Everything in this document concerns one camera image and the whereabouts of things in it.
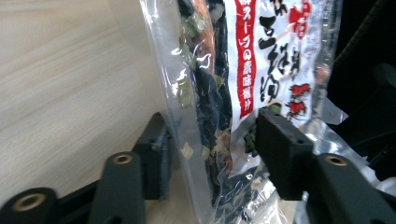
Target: wooden surface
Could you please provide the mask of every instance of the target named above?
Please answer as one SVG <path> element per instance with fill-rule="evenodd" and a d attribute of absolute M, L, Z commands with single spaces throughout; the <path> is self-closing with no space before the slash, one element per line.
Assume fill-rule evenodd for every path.
<path fill-rule="evenodd" d="M 164 111 L 137 0 L 2 0 L 0 45 L 0 204 L 91 183 Z M 180 170 L 171 199 L 148 223 L 193 222 Z"/>

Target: red banner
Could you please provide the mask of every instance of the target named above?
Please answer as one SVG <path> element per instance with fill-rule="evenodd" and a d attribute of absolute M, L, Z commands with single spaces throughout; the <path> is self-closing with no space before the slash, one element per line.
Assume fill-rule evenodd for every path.
<path fill-rule="evenodd" d="M 256 0 L 235 0 L 236 47 L 238 50 L 237 91 L 241 118 L 253 111 L 256 59 L 254 57 L 254 18 Z"/>

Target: printed label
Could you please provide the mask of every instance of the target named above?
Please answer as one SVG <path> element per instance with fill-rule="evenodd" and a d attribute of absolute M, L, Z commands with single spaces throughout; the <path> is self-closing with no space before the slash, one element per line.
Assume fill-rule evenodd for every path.
<path fill-rule="evenodd" d="M 315 7 L 310 1 L 225 1 L 234 174 L 260 163 L 241 153 L 245 149 L 241 138 L 254 125 L 260 108 L 276 106 L 297 127 L 311 117 L 322 11 L 320 4 Z"/>

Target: plastic bag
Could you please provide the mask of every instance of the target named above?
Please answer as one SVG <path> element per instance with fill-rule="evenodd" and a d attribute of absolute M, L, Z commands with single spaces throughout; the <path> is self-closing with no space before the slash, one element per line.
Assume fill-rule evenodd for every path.
<path fill-rule="evenodd" d="M 341 3 L 140 2 L 198 222 L 290 222 L 257 156 L 255 118 L 266 107 L 303 131 L 320 115 Z"/>

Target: food package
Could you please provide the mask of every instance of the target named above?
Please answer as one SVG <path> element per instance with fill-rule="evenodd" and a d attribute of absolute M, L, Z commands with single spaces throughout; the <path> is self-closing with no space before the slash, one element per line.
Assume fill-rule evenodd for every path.
<path fill-rule="evenodd" d="M 313 130 L 341 1 L 140 3 L 196 221 L 292 223 L 255 150 L 255 120 L 266 108 Z"/>

